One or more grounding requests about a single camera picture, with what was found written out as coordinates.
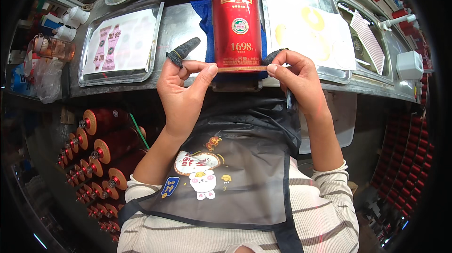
wire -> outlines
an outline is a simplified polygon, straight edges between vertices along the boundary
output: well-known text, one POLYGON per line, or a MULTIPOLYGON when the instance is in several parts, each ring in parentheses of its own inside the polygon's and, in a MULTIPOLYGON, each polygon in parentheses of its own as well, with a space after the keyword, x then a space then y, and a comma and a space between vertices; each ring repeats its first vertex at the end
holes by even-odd
POLYGON ((133 117, 132 113, 129 113, 129 115, 132 118, 132 121, 135 124, 135 127, 137 128, 137 131, 138 131, 139 135, 141 136, 141 139, 143 139, 143 142, 146 145, 146 148, 149 150, 149 145, 147 144, 146 140, 144 139, 143 134, 141 134, 140 128, 138 127, 137 122, 135 121, 135 118, 133 117))

striped sweater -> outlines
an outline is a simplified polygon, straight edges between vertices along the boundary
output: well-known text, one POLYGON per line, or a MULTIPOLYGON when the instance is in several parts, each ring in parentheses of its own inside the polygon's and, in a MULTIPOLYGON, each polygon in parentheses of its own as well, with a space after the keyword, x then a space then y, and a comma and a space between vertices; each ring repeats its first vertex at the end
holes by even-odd
MULTIPOLYGON (((347 186, 345 161, 336 170, 305 176, 291 158, 290 200, 295 227, 305 253, 358 251, 358 220, 347 186)), ((162 186, 138 182, 130 176, 126 202, 150 195, 162 186)), ((239 246, 256 253, 280 252, 273 232, 213 229, 137 212, 121 228, 119 253, 233 253, 239 246)))

black apron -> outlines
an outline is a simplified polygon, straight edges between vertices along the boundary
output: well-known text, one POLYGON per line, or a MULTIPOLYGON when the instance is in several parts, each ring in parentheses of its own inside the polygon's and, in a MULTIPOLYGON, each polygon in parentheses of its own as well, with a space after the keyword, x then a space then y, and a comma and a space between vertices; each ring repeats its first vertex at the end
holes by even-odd
POLYGON ((128 202, 120 226, 141 211, 204 227, 273 231, 281 252, 303 252, 289 193, 289 156, 301 143, 297 114, 286 112, 285 99, 215 98, 204 104, 161 190, 128 202))

hand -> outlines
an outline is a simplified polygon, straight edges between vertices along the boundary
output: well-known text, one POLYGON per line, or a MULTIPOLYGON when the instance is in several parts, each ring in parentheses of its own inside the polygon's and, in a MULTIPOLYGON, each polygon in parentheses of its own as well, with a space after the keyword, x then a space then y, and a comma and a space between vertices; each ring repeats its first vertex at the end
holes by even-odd
POLYGON ((184 67, 180 69, 170 59, 166 59, 157 82, 157 92, 166 114, 166 132, 180 144, 192 132, 199 118, 207 87, 218 72, 216 63, 184 60, 182 64, 184 67), (185 88, 184 80, 190 74, 198 72, 193 84, 185 88))
POLYGON ((279 80, 281 89, 289 87, 298 102, 298 107, 308 117, 317 117, 328 110, 319 75, 311 59, 297 52, 282 50, 267 66, 270 76, 279 80), (291 67, 282 67, 287 63, 291 67))

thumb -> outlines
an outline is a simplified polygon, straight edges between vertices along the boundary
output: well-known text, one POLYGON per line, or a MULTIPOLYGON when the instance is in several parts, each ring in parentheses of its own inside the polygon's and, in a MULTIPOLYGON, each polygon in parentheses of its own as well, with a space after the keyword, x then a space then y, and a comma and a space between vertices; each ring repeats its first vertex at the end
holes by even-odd
POLYGON ((218 73, 218 67, 214 64, 205 67, 203 70, 199 72, 199 75, 196 77, 193 84, 188 88, 189 93, 193 98, 204 99, 206 95, 207 87, 209 87, 213 78, 218 73))
POLYGON ((267 66, 267 72, 270 76, 284 83, 292 91, 295 91, 302 81, 301 78, 292 73, 289 69, 278 64, 269 64, 267 66))

